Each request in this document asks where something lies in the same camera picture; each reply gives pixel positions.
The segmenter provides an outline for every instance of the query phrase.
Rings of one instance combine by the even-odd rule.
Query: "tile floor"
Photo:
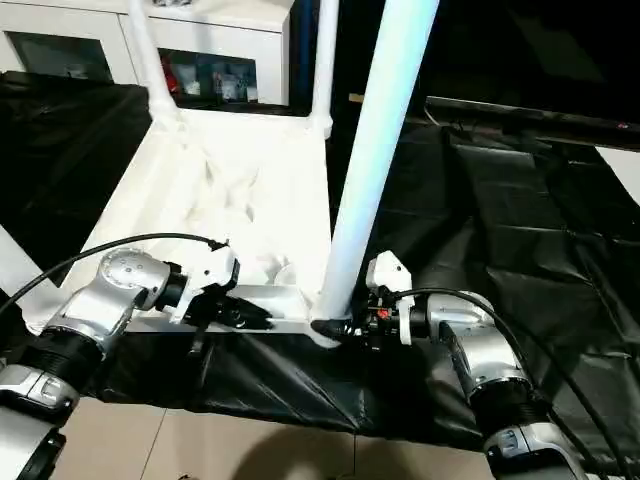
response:
[[[85,398],[54,480],[489,480],[477,453]]]

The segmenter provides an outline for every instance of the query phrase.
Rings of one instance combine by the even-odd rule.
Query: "white plastic pipe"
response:
[[[13,295],[41,273],[31,257],[0,226],[0,288],[4,293]],[[29,331],[39,334],[64,298],[51,280],[45,280],[18,300]]]
[[[339,0],[322,0],[318,20],[316,67],[313,80],[313,103],[309,120],[322,128],[324,138],[331,136],[331,89],[336,53]]]
[[[387,0],[314,317],[349,309],[438,0]]]
[[[144,13],[143,1],[129,0],[129,17],[135,48],[142,62],[144,81],[149,90],[149,111],[153,119],[163,116],[173,118],[178,114],[178,108],[167,88],[160,54],[149,28],[149,20]]]

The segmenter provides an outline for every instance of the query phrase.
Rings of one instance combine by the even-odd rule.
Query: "black tarp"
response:
[[[122,168],[128,163],[122,152],[110,154],[108,144],[92,148],[91,136],[65,134],[64,116],[46,122],[48,110],[42,106],[50,102],[47,95],[20,102],[11,88],[0,91],[2,111],[7,103],[13,105],[0,117],[0,128],[21,135],[27,153],[40,135],[56,138],[54,132],[61,131],[60,145],[54,148],[52,142],[42,149],[41,162],[48,158],[56,164],[56,152],[82,138],[87,153],[80,164],[87,168],[106,156]],[[136,108],[144,108],[146,98],[135,102]],[[97,113],[104,110],[99,90],[79,104],[72,97],[68,121],[76,118],[78,108],[88,111],[92,106]],[[14,123],[16,111],[38,129],[30,121]],[[142,131],[148,124],[144,114],[120,122],[117,118],[104,128],[123,143],[139,130],[120,122],[137,118]],[[353,117],[338,116],[327,160],[334,213],[354,130]],[[19,149],[13,155],[24,162],[30,157],[21,156]],[[82,175],[75,178],[87,181]],[[96,190],[99,180],[91,177]],[[72,195],[73,187],[67,188]],[[58,190],[62,197],[65,190]],[[42,205],[42,212],[56,221],[57,211]],[[12,218],[47,244],[51,223]],[[639,207],[591,147],[471,138],[464,132],[407,126],[367,259],[392,249],[413,272],[415,286],[473,290],[498,311],[526,322],[553,347],[640,469],[639,221]],[[59,241],[68,237],[70,244],[82,243],[82,236],[73,237],[73,232],[55,232]],[[61,256],[50,254],[49,261]],[[614,471],[604,441],[579,403],[547,359],[527,339],[520,340],[560,416]],[[460,448],[481,446],[448,355],[426,342],[390,344],[377,354],[355,344],[324,350],[300,336],[219,334],[209,336],[206,355],[198,361],[187,359],[190,342],[185,334],[125,335],[90,393],[108,402],[227,413]]]
[[[0,218],[41,268],[78,252],[151,124],[147,92],[18,73],[0,81]]]

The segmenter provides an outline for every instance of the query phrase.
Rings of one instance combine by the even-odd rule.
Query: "red component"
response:
[[[164,73],[164,78],[167,82],[167,88],[171,93],[177,93],[180,91],[180,85],[178,84],[178,79],[171,71],[171,64],[169,63],[169,59],[167,57],[162,57],[162,71]]]

